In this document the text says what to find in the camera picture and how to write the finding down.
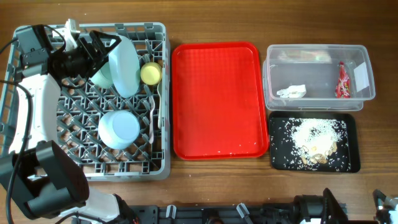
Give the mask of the rice food scraps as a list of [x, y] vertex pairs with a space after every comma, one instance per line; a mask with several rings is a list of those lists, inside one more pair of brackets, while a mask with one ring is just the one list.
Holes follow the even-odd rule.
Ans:
[[316, 118], [274, 118], [270, 157], [273, 168], [349, 172], [348, 132], [344, 121]]

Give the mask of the white plastic fork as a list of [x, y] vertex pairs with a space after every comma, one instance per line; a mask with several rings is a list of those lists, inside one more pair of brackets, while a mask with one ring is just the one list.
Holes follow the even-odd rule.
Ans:
[[154, 99], [154, 97], [152, 95], [149, 97], [149, 103], [150, 103], [149, 143], [153, 144], [153, 142], [154, 142], [154, 119], [153, 119], [153, 114], [154, 114], [154, 110], [155, 110], [155, 99]]

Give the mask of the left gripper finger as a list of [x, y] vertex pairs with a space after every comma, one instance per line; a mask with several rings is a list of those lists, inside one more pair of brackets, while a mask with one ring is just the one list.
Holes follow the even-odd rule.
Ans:
[[[97, 30], [90, 31], [89, 35], [91, 37], [92, 46], [101, 55], [109, 54], [121, 43], [121, 38], [118, 35], [106, 34]], [[113, 40], [113, 43], [107, 47], [103, 43], [105, 40]]]
[[88, 78], [92, 78], [107, 62], [107, 55], [91, 55], [88, 58]]

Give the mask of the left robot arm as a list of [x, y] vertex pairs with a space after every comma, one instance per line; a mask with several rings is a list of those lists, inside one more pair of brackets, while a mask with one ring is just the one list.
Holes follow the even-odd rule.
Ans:
[[116, 35], [92, 31], [90, 38], [73, 36], [74, 46], [54, 49], [47, 26], [19, 29], [13, 41], [20, 48], [19, 66], [11, 85], [18, 92], [17, 123], [6, 156], [1, 158], [1, 185], [6, 203], [15, 203], [29, 219], [87, 219], [124, 223], [134, 213], [118, 195], [89, 187], [83, 170], [58, 145], [57, 103], [68, 77], [92, 77], [107, 61]]

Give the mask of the white tissue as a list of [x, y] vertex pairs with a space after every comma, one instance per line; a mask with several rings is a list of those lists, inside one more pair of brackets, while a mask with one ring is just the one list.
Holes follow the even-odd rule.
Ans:
[[278, 90], [277, 96], [280, 98], [302, 98], [306, 93], [305, 85], [291, 85], [288, 88]]

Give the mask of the light blue bowl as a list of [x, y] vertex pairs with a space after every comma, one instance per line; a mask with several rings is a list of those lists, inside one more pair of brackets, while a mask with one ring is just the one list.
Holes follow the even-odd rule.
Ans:
[[98, 134], [106, 146], [111, 149], [129, 147], [141, 130], [138, 119], [128, 111], [111, 111], [99, 120]]

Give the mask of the red snack wrapper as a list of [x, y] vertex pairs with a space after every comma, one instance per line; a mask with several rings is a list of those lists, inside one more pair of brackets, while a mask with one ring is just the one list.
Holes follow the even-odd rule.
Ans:
[[342, 61], [339, 62], [339, 77], [335, 88], [335, 95], [337, 98], [351, 98], [350, 78]]

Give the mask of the yellow plastic cup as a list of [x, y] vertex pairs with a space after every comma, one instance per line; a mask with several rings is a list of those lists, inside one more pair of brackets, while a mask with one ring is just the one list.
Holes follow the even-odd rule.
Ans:
[[141, 80], [147, 85], [158, 84], [162, 79], [162, 67], [155, 62], [145, 63], [141, 68]]

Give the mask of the light blue plate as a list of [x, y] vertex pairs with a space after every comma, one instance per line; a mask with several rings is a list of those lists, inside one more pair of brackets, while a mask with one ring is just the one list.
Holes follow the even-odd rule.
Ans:
[[113, 84], [123, 98], [134, 96], [141, 82], [140, 62], [133, 42], [118, 36], [120, 43], [108, 55]]

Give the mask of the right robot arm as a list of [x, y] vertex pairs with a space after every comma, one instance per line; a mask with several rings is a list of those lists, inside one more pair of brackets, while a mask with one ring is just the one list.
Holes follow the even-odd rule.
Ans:
[[376, 214], [372, 220], [350, 220], [332, 194], [326, 188], [323, 195], [296, 196], [289, 212], [291, 223], [322, 223], [322, 224], [397, 224], [397, 198], [373, 191]]

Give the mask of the green saucer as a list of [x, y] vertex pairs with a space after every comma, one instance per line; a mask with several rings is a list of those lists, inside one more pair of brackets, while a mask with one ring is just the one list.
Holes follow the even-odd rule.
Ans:
[[109, 63], [106, 62], [91, 78], [90, 81], [104, 89], [109, 89], [113, 85]]

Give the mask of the white plastic spoon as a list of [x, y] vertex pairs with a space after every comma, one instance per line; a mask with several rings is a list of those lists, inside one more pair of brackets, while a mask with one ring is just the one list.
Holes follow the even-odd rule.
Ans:
[[159, 96], [159, 113], [158, 113], [158, 120], [157, 120], [157, 127], [162, 129], [162, 81], [159, 82], [157, 85], [157, 92]]

